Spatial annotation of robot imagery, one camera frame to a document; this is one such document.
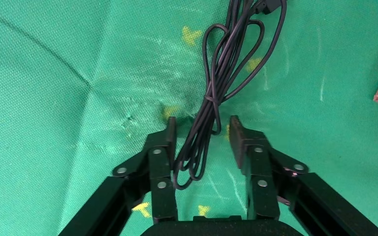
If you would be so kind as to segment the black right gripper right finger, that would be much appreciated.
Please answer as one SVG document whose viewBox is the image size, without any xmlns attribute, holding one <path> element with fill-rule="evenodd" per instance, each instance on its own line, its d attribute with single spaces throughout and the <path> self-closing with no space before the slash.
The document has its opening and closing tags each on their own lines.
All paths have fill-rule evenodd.
<svg viewBox="0 0 378 236">
<path fill-rule="evenodd" d="M 230 117 L 229 140 L 246 177 L 248 219 L 276 221 L 283 203 L 311 236 L 378 236 L 378 227 L 318 174 L 238 116 Z"/>
</svg>

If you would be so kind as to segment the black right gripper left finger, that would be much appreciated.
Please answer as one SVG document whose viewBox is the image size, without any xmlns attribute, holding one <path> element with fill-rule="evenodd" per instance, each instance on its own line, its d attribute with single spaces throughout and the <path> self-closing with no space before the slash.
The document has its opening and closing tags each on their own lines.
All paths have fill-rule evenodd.
<svg viewBox="0 0 378 236">
<path fill-rule="evenodd" d="M 60 232 L 62 236 L 118 236 L 132 209 L 152 197 L 153 226 L 144 236 L 164 236 L 162 223 L 178 220 L 171 169 L 176 150 L 176 119 L 147 136 L 143 149 L 115 167 Z"/>
</svg>

